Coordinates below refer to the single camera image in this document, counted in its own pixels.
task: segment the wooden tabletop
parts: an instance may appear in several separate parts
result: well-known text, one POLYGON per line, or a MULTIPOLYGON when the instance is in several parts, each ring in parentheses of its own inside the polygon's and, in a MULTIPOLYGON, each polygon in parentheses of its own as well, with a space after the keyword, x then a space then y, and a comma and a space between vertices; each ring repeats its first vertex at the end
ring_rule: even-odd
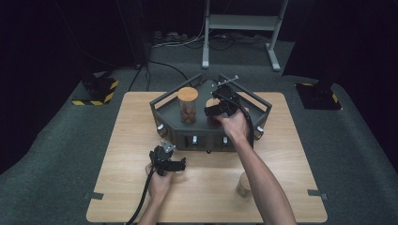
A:
MULTIPOLYGON (((91 222, 126 222, 144 189, 149 151, 161 144, 149 102, 163 93, 129 92, 122 101, 114 131, 99 172, 86 218, 91 222)), ((270 167, 290 201, 297 222, 328 218, 292 116, 281 93, 255 93, 272 104, 265 133, 254 150, 270 167)), ((236 152, 177 151, 172 160, 187 158, 176 173, 161 209, 159 222, 262 222, 253 197, 242 198, 236 187, 244 172, 236 152)), ((150 196, 147 194, 140 215, 150 196)))

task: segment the human arm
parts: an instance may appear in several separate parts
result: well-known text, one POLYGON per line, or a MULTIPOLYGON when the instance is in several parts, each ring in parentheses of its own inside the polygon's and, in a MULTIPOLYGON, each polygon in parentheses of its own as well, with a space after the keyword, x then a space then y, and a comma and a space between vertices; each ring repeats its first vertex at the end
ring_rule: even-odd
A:
MULTIPOLYGON (((145 167, 145 170, 146 174, 149 174, 151 163, 145 167)), ((173 174, 174 172, 168 172, 165 176, 160 176, 157 172, 153 173, 148 189, 151 199, 138 222, 139 225, 156 224, 163 200, 169 192, 173 174)))
POLYGON ((234 144, 251 185, 254 201, 266 224, 297 224, 281 185, 269 167, 254 152, 247 135, 249 129, 243 112, 231 117, 216 116, 234 144))

